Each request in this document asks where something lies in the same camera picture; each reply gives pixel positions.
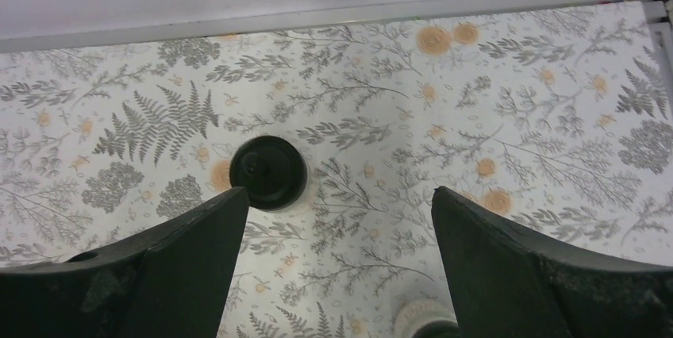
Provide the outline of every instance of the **round knob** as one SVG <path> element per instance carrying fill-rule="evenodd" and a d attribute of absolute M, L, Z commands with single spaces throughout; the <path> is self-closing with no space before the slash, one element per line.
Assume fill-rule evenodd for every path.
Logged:
<path fill-rule="evenodd" d="M 255 178 L 259 178 L 267 174 L 269 168 L 269 166 L 256 152 L 250 152 L 243 156 L 241 159 L 241 164 L 245 174 Z"/>
<path fill-rule="evenodd" d="M 260 136 L 241 145 L 234 153 L 229 180 L 245 187 L 250 205 L 257 209 L 282 209 L 296 201 L 308 179 L 302 155 L 289 142 Z"/>

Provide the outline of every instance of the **gray leaf pattern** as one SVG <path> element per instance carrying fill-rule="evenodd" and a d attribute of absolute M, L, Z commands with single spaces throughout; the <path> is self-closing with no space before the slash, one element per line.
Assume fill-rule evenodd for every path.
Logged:
<path fill-rule="evenodd" d="M 0 266 L 63 261 L 231 187 L 281 136 L 311 170 L 251 209 L 218 336 L 390 336 L 448 302 L 448 186 L 579 247 L 672 265 L 673 124 L 638 2 L 0 56 Z"/>
<path fill-rule="evenodd" d="M 128 163 L 113 162 L 109 169 L 100 170 L 97 177 L 87 179 L 89 190 L 82 191 L 82 202 L 112 213 L 143 179 L 143 173 Z"/>
<path fill-rule="evenodd" d="M 673 153 L 673 127 L 661 121 L 645 120 L 641 127 L 631 129 L 630 136 L 619 139 L 625 150 L 619 151 L 621 162 L 663 173 Z"/>
<path fill-rule="evenodd" d="M 160 197 L 156 214 L 161 217 L 177 217 L 203 203 L 201 187 L 192 175 L 170 181 Z"/>

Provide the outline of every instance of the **orange flower print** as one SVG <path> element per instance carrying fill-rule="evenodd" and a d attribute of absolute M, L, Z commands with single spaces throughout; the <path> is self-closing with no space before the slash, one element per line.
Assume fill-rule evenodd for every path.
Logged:
<path fill-rule="evenodd" d="M 37 124 L 43 128 L 48 127 L 52 123 L 52 117 L 47 113 L 46 110 L 37 114 Z"/>
<path fill-rule="evenodd" d="M 426 136 L 432 138 L 433 140 L 441 137 L 446 133 L 446 129 L 442 125 L 433 125 L 429 130 Z"/>
<path fill-rule="evenodd" d="M 365 64 L 365 60 L 362 56 L 354 56 L 351 58 L 351 60 L 346 64 L 348 67 L 353 67 L 353 68 L 362 68 Z"/>
<path fill-rule="evenodd" d="M 606 126 L 612 124 L 616 120 L 614 119 L 613 115 L 611 114 L 602 114 L 597 120 L 596 120 L 596 126 L 604 129 Z"/>
<path fill-rule="evenodd" d="M 425 102 L 424 109 L 428 109 L 430 106 L 433 105 L 435 102 L 436 98 L 436 90 L 435 87 L 430 85 L 430 83 L 423 84 L 421 82 L 417 82 L 418 84 L 418 94 L 415 94 L 415 98 L 422 98 L 423 101 Z"/>
<path fill-rule="evenodd" d="M 238 34 L 225 34 L 216 36 L 215 39 L 221 40 L 223 42 L 233 42 L 238 39 Z"/>
<path fill-rule="evenodd" d="M 369 163 L 364 163 L 364 178 L 372 179 L 374 178 L 374 167 Z"/>
<path fill-rule="evenodd" d="M 453 39 L 461 44 L 475 44 L 479 40 L 479 29 L 472 23 L 463 23 L 453 29 Z"/>
<path fill-rule="evenodd" d="M 89 163 L 89 157 L 77 156 L 77 159 L 72 161 L 70 167 L 79 171 L 79 169 Z"/>
<path fill-rule="evenodd" d="M 88 137 L 91 135 L 91 130 L 94 127 L 94 123 L 89 119 L 82 121 L 82 124 L 79 125 L 79 130 L 82 133 L 82 136 Z"/>
<path fill-rule="evenodd" d="M 227 99 L 225 100 L 225 105 L 226 106 L 232 106 L 234 104 L 238 104 L 238 96 L 232 97 L 229 94 L 225 94 Z"/>
<path fill-rule="evenodd" d="M 477 163 L 477 174 L 480 177 L 490 177 L 495 174 L 495 162 L 490 158 L 484 158 Z"/>
<path fill-rule="evenodd" d="M 441 27 L 428 26 L 416 34 L 416 45 L 427 56 L 441 56 L 451 47 L 451 37 Z"/>
<path fill-rule="evenodd" d="M 283 259 L 283 263 L 288 267 L 292 267 L 294 263 L 297 262 L 298 258 L 299 256 L 295 256 L 292 255 L 292 253 L 290 253 L 289 255 L 285 256 L 285 258 Z"/>
<path fill-rule="evenodd" d="M 203 146 L 203 144 L 200 144 L 199 146 L 192 146 L 191 150 L 192 153 L 190 153 L 190 156 L 194 157 L 198 161 L 201 169 L 205 169 L 206 163 L 210 161 L 210 150 Z"/>
<path fill-rule="evenodd" d="M 283 90 L 283 89 L 285 89 L 286 84 L 287 84 L 287 82 L 285 80 L 279 80 L 279 81 L 275 82 L 274 88 L 276 90 Z"/>
<path fill-rule="evenodd" d="M 143 198 L 143 201 L 148 201 L 152 199 L 154 194 L 150 190 L 145 190 L 142 192 L 142 194 L 140 194 L 140 196 Z"/>
<path fill-rule="evenodd" d="M 362 334 L 364 332 L 364 326 L 363 326 L 362 321 L 360 321 L 356 318 L 353 318 L 351 320 L 350 325 L 351 325 L 351 331 L 353 332 L 353 334 L 359 335 L 359 334 Z"/>
<path fill-rule="evenodd" d="M 596 92 L 601 96 L 608 93 L 608 83 L 600 75 L 595 75 L 591 80 L 591 85 L 594 87 Z"/>
<path fill-rule="evenodd" d="M 400 108 L 399 106 L 397 109 L 400 111 L 399 119 L 402 121 L 407 121 L 410 118 L 413 118 L 413 115 L 411 114 L 410 110 L 404 110 L 403 108 Z"/>
<path fill-rule="evenodd" d="M 483 197 L 482 205 L 500 216 L 505 216 L 512 209 L 512 198 L 504 190 L 491 190 Z"/>
<path fill-rule="evenodd" d="M 266 292 L 267 290 L 271 290 L 269 285 L 267 285 L 269 283 L 268 281 L 262 281 L 262 279 L 257 277 L 257 276 L 253 276 L 253 278 L 255 278 L 255 280 L 257 281 L 257 284 L 255 285 L 255 292 L 256 293 L 262 294 L 262 293 Z"/>
<path fill-rule="evenodd" d="M 208 149 L 204 148 L 204 147 L 200 147 L 196 151 L 196 159 L 198 160 L 198 162 L 203 162 L 203 163 L 208 162 L 208 159 L 210 159 L 210 153 L 208 152 Z"/>
<path fill-rule="evenodd" d="M 231 182 L 229 181 L 230 164 L 228 159 L 223 159 L 222 161 L 215 163 L 213 169 L 210 170 L 210 183 L 218 192 L 229 190 L 231 188 Z"/>
<path fill-rule="evenodd" d="M 545 86 L 550 87 L 552 84 L 556 83 L 556 78 L 552 70 L 547 68 L 542 68 L 542 70 L 535 70 L 537 73 L 537 79 L 544 83 Z"/>

